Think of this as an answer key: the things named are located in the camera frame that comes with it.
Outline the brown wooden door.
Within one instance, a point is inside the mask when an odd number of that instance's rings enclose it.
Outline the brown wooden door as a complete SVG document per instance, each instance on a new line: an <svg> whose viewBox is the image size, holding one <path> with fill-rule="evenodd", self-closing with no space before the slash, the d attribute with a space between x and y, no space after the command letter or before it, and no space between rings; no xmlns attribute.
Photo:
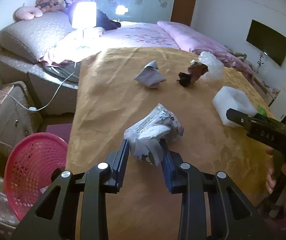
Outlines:
<svg viewBox="0 0 286 240"><path fill-rule="evenodd" d="M196 0L174 0L170 21L191 26Z"/></svg>

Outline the green snack packet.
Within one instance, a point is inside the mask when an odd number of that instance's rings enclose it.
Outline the green snack packet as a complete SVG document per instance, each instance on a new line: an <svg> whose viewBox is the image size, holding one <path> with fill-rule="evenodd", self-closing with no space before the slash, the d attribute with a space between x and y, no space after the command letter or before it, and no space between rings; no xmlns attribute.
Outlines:
<svg viewBox="0 0 286 240"><path fill-rule="evenodd" d="M268 116L266 110L260 105L257 107L257 113L263 116Z"/></svg>

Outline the floral white bed sheet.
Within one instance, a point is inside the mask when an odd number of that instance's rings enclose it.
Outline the floral white bed sheet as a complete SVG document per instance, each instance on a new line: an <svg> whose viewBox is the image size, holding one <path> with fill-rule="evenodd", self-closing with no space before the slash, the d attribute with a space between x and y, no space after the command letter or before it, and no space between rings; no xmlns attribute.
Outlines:
<svg viewBox="0 0 286 240"><path fill-rule="evenodd" d="M102 27L75 30L49 48L39 62L45 66L61 67L80 62L105 49L131 47L179 49L174 39L157 24L124 21L121 27L114 30Z"/></svg>

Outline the grey paper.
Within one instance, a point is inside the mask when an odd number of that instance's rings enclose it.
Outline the grey paper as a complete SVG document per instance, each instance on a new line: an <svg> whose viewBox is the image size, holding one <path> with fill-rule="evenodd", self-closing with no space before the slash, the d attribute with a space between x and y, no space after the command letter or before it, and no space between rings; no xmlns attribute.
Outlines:
<svg viewBox="0 0 286 240"><path fill-rule="evenodd" d="M159 73L159 68L155 60L146 64L142 71L136 75L134 80L147 88L158 88L159 84L166 81L166 79Z"/></svg>

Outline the book on cabinet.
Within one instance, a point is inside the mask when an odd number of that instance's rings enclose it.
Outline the book on cabinet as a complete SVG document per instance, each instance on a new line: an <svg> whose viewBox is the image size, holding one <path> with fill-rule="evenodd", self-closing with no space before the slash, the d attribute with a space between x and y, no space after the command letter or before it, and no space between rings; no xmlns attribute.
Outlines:
<svg viewBox="0 0 286 240"><path fill-rule="evenodd" d="M8 94L11 93L12 89L14 88L14 85L5 86L2 89L0 89L0 105L6 100L8 97Z"/></svg>

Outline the grey bedside cabinet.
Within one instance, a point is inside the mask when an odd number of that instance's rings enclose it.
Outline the grey bedside cabinet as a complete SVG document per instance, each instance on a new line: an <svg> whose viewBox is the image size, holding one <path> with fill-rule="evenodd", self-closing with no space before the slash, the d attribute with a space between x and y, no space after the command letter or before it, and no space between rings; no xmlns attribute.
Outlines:
<svg viewBox="0 0 286 240"><path fill-rule="evenodd" d="M26 84L17 81L5 86L9 85L14 85L14 88L0 105L0 154L6 157L18 142L36 133L43 122L40 113L28 110L34 102Z"/></svg>

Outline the brown paper bag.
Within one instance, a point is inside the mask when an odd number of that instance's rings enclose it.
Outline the brown paper bag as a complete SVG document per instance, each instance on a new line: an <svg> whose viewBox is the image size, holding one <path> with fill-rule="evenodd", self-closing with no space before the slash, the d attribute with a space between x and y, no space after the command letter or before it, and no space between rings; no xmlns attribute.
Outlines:
<svg viewBox="0 0 286 240"><path fill-rule="evenodd" d="M201 76L208 72L208 66L200 62L193 62L187 69L187 73L180 72L177 82L182 87L189 87L200 79Z"/></svg>

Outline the grey quilted pillow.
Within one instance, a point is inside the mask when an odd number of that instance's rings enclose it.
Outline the grey quilted pillow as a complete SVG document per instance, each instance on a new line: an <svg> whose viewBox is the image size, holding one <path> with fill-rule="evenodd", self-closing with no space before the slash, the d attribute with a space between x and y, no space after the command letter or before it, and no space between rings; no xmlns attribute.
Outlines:
<svg viewBox="0 0 286 240"><path fill-rule="evenodd" d="M69 17L60 11L18 21L0 31L0 46L31 63L38 63L57 42L74 31Z"/></svg>

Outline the white foam block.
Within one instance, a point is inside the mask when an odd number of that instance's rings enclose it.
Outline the white foam block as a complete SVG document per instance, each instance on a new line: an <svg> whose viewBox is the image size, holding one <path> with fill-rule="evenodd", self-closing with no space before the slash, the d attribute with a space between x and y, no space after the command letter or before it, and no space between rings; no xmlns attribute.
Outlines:
<svg viewBox="0 0 286 240"><path fill-rule="evenodd" d="M226 113L230 108L250 116L257 114L257 109L243 91L228 86L223 86L219 90L213 98L212 103L221 122L227 127L240 127L240 125L227 119Z"/></svg>

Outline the golden yellow bed blanket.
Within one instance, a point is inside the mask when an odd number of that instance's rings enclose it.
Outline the golden yellow bed blanket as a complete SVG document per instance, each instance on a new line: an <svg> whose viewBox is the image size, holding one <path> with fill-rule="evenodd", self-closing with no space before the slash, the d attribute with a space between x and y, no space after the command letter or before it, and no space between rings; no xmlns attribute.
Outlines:
<svg viewBox="0 0 286 240"><path fill-rule="evenodd" d="M176 239L181 195L171 194L160 166L159 140L202 172L224 171L253 205L266 195L265 146L242 128L225 126L212 103L224 87L243 91L255 108L268 106L242 73L224 68L216 81L187 88L178 75L196 55L170 48L114 48L81 62L67 168L89 170L129 138L144 157L130 156L123 187L108 194L110 239Z"/></svg>

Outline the black wall television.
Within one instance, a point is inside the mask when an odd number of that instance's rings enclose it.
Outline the black wall television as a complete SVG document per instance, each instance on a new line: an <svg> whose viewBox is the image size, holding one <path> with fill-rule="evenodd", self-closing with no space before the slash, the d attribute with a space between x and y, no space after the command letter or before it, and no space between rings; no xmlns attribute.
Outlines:
<svg viewBox="0 0 286 240"><path fill-rule="evenodd" d="M281 66L286 58L286 37L256 20L251 21L246 41Z"/></svg>

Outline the pink plastic basket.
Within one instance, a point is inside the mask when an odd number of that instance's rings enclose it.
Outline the pink plastic basket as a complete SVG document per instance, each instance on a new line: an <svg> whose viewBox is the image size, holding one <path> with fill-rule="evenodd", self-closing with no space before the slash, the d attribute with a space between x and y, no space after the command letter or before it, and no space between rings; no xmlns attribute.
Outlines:
<svg viewBox="0 0 286 240"><path fill-rule="evenodd" d="M53 172L65 167L67 151L67 142L46 132L29 135L13 148L5 167L4 187L19 220L49 187Z"/></svg>

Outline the dark clothing pile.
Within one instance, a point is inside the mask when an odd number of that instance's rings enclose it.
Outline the dark clothing pile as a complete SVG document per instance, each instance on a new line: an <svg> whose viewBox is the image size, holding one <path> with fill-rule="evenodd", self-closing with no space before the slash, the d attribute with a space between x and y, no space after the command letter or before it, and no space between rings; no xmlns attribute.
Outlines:
<svg viewBox="0 0 286 240"><path fill-rule="evenodd" d="M72 18L74 10L78 3L90 2L89 0L76 0L74 3L65 8L65 13L69 17L70 23L72 23ZM118 21L113 21L108 18L108 16L99 9L96 9L96 27L102 27L104 30L115 30L121 27L121 23Z"/></svg>

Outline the brown plush toy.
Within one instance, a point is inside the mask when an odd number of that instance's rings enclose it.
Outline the brown plush toy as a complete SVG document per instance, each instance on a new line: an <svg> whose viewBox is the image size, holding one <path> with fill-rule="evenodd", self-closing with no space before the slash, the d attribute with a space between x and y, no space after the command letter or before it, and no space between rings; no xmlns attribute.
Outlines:
<svg viewBox="0 0 286 240"><path fill-rule="evenodd" d="M42 13L64 11L76 0L36 0L36 7Z"/></svg>

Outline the white printed plastic wrapper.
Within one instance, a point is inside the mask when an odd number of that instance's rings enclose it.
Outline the white printed plastic wrapper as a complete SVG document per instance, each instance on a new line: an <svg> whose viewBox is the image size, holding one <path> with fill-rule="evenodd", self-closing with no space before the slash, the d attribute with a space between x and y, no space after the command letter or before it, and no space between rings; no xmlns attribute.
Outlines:
<svg viewBox="0 0 286 240"><path fill-rule="evenodd" d="M184 127L174 113L159 103L146 117L126 129L124 138L133 157L158 166L163 161L160 141L176 141L183 134Z"/></svg>

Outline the pink folded quilt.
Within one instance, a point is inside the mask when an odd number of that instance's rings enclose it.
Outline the pink folded quilt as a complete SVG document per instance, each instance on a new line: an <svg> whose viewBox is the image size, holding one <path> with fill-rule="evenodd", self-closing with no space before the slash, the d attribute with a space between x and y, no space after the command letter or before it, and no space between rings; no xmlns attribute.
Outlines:
<svg viewBox="0 0 286 240"><path fill-rule="evenodd" d="M203 51L210 52L225 67L241 72L248 80L252 79L253 70L245 62L231 54L224 45L181 23L158 21L157 25L170 35L181 50L196 55L200 55Z"/></svg>

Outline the clear plastic bag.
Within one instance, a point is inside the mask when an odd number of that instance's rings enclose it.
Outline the clear plastic bag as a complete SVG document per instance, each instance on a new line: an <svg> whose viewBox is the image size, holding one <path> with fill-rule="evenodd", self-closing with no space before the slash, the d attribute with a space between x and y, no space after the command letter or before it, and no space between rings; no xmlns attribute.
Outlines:
<svg viewBox="0 0 286 240"><path fill-rule="evenodd" d="M212 53L202 51L198 56L198 62L207 66L208 71L200 77L209 82L219 81L224 77L224 64Z"/></svg>

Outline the glowing white table lamp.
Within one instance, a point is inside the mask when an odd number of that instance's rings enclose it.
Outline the glowing white table lamp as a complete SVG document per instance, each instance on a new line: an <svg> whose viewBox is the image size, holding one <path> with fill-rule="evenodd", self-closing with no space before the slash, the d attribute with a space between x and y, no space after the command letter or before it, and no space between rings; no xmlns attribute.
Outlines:
<svg viewBox="0 0 286 240"><path fill-rule="evenodd" d="M86 32L96 26L97 5L91 1L78 2L72 15L72 27L79 36L80 46L86 46Z"/></svg>

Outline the grey upholstered bed frame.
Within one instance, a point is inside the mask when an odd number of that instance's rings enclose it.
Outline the grey upholstered bed frame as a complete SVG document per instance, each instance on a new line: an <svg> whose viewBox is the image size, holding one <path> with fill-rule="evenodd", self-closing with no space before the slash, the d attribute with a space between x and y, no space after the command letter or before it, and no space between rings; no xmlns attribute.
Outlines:
<svg viewBox="0 0 286 240"><path fill-rule="evenodd" d="M2 83L22 81L42 115L75 113L78 84L57 78L44 70L41 64L17 56L7 50L0 53L0 79Z"/></svg>

